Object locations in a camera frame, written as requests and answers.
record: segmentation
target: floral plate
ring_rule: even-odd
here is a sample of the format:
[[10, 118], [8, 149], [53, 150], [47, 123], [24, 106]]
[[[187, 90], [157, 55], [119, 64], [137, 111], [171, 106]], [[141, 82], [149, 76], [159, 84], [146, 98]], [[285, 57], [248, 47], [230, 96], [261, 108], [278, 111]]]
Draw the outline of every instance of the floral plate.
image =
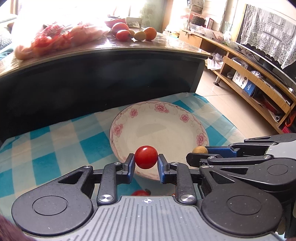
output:
[[[167, 102], [145, 101], [121, 111], [110, 128], [110, 145], [120, 162], [144, 145], [153, 146], [168, 162], [186, 163], [186, 155], [195, 147], [209, 145], [203, 125], [187, 110]], [[157, 164], [139, 176], [159, 180]]]

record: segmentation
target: yellow fruit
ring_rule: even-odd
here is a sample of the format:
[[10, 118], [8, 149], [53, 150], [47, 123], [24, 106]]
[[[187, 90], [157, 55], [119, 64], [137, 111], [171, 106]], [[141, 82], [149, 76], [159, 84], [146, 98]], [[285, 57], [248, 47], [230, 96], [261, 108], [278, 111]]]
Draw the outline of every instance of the yellow fruit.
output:
[[136, 32], [134, 35], [135, 40], [143, 41], [146, 38], [146, 34], [143, 31]]
[[131, 30], [131, 29], [129, 29], [129, 32], [131, 33], [131, 38], [133, 38], [134, 35], [135, 35], [135, 32], [133, 30]]
[[208, 154], [209, 153], [207, 151], [207, 148], [205, 148], [204, 146], [198, 146], [198, 147], [194, 148], [192, 152], [193, 153], [204, 153], [204, 154]]

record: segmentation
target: fabric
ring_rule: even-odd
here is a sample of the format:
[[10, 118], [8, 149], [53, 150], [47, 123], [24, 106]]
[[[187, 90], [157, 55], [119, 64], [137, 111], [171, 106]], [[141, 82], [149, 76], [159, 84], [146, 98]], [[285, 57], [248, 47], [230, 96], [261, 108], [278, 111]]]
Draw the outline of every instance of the fabric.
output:
[[[204, 97], [180, 93], [158, 100], [178, 105], [195, 115], [203, 124], [210, 145], [229, 145], [244, 139], [238, 129]], [[106, 164], [116, 162], [109, 143], [109, 130], [114, 118], [125, 107], [60, 122], [7, 139], [0, 148], [0, 213], [12, 220], [12, 204], [23, 193], [81, 166], [92, 165], [94, 169], [102, 169]], [[130, 195], [139, 189], [141, 187], [134, 178], [131, 184], [118, 186], [118, 196]]]
[[0, 50], [12, 43], [11, 34], [7, 30], [0, 31]]
[[285, 68], [296, 60], [296, 25], [252, 5], [247, 6], [241, 44], [250, 44]]
[[13, 49], [12, 48], [9, 48], [8, 46], [8, 49], [7, 50], [4, 50], [4, 52], [0, 53], [0, 60], [2, 60], [3, 58], [5, 58], [7, 55], [9, 55], [10, 53], [13, 52]]

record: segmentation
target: tiled floor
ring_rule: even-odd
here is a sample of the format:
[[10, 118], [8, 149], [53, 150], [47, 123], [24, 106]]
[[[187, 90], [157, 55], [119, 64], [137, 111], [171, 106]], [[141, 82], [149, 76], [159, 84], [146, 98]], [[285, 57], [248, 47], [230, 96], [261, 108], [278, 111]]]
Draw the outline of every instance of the tiled floor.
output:
[[214, 85], [216, 77], [212, 71], [205, 69], [196, 93], [204, 96], [246, 138], [278, 134], [253, 107], [226, 83], [221, 80], [220, 87]]

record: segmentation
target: blue gripper pad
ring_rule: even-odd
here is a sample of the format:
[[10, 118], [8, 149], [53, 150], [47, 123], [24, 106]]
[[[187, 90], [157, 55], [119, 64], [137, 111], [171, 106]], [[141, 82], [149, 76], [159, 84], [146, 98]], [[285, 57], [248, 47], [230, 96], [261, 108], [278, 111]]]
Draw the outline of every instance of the blue gripper pad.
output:
[[135, 172], [135, 167], [136, 167], [136, 163], [135, 163], [135, 155], [133, 155], [131, 162], [128, 165], [128, 184], [130, 184], [133, 180], [133, 174]]
[[209, 154], [220, 154], [223, 158], [237, 157], [237, 152], [230, 146], [206, 146]]
[[164, 184], [165, 171], [164, 171], [164, 167], [163, 167], [163, 162], [161, 161], [159, 156], [158, 156], [158, 159], [157, 159], [157, 168], [158, 168], [158, 174], [159, 174], [160, 182], [162, 184]]

